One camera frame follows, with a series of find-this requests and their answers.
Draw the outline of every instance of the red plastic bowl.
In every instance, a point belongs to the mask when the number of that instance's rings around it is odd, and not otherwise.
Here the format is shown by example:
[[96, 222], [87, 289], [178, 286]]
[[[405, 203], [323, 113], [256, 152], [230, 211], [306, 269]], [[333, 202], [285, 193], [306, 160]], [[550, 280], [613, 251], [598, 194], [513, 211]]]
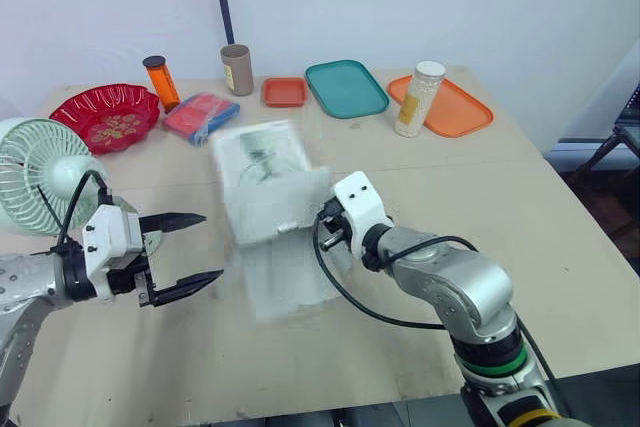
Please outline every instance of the red plastic bowl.
[[67, 99], [49, 118], [70, 127], [100, 155], [144, 139], [160, 115], [158, 102], [141, 85], [103, 85]]

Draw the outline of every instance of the label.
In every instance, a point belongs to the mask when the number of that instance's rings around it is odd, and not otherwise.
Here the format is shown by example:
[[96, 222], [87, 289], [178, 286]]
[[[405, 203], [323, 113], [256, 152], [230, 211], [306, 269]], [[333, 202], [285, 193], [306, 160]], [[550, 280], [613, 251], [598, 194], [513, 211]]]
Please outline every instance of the label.
[[404, 96], [404, 102], [402, 103], [402, 109], [400, 109], [400, 113], [398, 114], [398, 120], [405, 125], [409, 125], [413, 118], [413, 114], [418, 108], [419, 102], [420, 101], [416, 97], [407, 93], [407, 95]]
[[227, 78], [227, 87], [229, 87], [229, 90], [234, 90], [236, 86], [233, 83], [233, 73], [231, 72], [231, 67], [229, 67], [227, 64], [222, 65], [224, 65], [224, 76]]

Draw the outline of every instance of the white container lid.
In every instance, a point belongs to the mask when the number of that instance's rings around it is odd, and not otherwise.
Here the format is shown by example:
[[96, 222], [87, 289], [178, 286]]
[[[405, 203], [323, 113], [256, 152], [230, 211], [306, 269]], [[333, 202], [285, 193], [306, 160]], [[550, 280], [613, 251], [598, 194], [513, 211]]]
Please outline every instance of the white container lid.
[[429, 77], [444, 77], [444, 74], [447, 73], [447, 68], [444, 65], [433, 60], [418, 62], [416, 70], [419, 74], [428, 75]]

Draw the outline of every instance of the plastic container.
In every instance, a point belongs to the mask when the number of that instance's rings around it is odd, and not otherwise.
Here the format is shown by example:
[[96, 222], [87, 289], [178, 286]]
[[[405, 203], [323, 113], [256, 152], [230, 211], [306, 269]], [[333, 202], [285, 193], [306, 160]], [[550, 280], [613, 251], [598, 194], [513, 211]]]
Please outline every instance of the plastic container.
[[161, 55], [152, 55], [144, 59], [142, 65], [147, 69], [165, 113], [171, 112], [171, 109], [180, 103], [180, 97], [167, 68], [166, 59]]
[[301, 77], [272, 77], [262, 84], [262, 99], [269, 107], [302, 107], [307, 84]]
[[238, 113], [240, 106], [214, 94], [201, 93], [189, 97], [163, 120], [165, 127], [201, 145], [209, 134]]
[[396, 119], [397, 134], [403, 137], [418, 135], [446, 72], [446, 67], [438, 62], [418, 62]]

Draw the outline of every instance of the small orange tray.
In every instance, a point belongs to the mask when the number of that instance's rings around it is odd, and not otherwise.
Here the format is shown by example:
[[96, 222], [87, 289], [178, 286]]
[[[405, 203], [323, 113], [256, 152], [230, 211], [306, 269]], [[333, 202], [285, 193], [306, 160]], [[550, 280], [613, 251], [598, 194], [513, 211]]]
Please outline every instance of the small orange tray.
[[[389, 95], [402, 105], [411, 75], [392, 80]], [[424, 125], [443, 137], [462, 137], [480, 130], [493, 121], [493, 112], [475, 97], [450, 80], [444, 79], [433, 99]]]
[[301, 107], [307, 101], [302, 77], [272, 77], [262, 84], [262, 98], [269, 107]]

